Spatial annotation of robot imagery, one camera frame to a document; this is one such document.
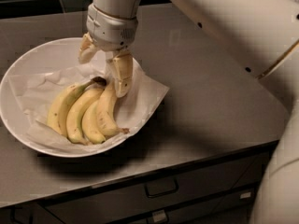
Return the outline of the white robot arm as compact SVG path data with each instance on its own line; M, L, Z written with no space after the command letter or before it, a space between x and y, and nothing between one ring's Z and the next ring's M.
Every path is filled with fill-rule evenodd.
M290 119L258 191L250 224L299 224L299 3L170 0L217 39L287 108ZM133 43L140 0L93 0L78 59Z

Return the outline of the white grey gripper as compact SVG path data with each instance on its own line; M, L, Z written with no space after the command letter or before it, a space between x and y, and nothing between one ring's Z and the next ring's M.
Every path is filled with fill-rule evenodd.
M136 18L115 18L97 9L94 4L88 6L86 26L89 33L82 37L78 61L81 64L88 63L100 49L108 51L107 67L118 98L125 96L132 86L133 56L128 49L123 48L134 42L137 25Z

